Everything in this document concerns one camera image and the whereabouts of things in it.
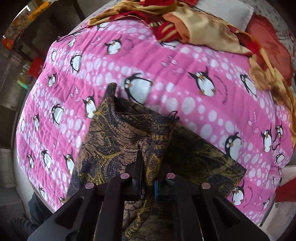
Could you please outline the dark paisley patterned garment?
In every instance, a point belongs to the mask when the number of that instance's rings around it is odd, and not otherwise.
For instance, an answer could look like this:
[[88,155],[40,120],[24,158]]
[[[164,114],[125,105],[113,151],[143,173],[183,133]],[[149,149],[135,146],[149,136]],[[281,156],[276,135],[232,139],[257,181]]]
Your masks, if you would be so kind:
[[67,197],[83,185],[109,182],[123,173],[137,156],[144,160],[144,195],[125,202],[123,240],[172,240],[173,229],[165,204],[154,200],[154,182],[167,169],[188,182],[212,184],[228,196],[246,169],[217,147],[178,124],[177,112],[156,113],[116,97],[117,85],[108,85],[102,102],[75,159]]

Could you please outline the pink penguin print blanket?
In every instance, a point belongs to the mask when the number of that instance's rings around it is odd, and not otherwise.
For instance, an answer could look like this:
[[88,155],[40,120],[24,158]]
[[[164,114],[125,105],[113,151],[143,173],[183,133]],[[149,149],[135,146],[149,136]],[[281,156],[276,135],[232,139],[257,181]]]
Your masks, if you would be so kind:
[[160,43],[137,20],[103,23],[53,42],[16,132],[18,163],[51,210],[66,197],[74,162],[109,83],[116,94],[180,123],[240,163],[229,200],[255,224],[273,205],[293,154],[289,113],[249,76],[247,57]]

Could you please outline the red and gold quilt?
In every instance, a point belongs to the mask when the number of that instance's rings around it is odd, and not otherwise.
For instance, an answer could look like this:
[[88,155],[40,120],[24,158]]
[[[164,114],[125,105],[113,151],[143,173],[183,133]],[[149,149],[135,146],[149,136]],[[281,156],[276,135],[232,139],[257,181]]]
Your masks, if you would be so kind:
[[159,42],[180,41],[217,51],[247,56],[250,76],[259,90],[270,90],[273,100],[290,112],[291,140],[295,142],[295,95],[290,77],[284,77],[271,53],[257,36],[243,32],[210,13],[197,11],[181,1],[121,1],[88,21],[91,28],[124,18],[144,22]]

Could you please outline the white pillow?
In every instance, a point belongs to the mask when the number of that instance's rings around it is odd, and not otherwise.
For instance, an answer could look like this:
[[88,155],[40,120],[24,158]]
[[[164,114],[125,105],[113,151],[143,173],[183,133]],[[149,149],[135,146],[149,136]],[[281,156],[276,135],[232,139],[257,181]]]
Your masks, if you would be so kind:
[[222,18],[242,31],[246,30],[254,13],[253,7],[233,0],[201,0],[195,7]]

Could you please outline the floral print bed sheet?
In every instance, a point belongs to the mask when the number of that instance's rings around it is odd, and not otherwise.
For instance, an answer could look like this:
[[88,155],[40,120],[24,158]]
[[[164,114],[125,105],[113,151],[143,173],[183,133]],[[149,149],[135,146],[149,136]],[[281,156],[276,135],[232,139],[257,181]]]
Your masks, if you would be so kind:
[[256,14],[266,17],[273,25],[280,42],[295,57],[295,23],[274,1],[241,1],[254,8]]

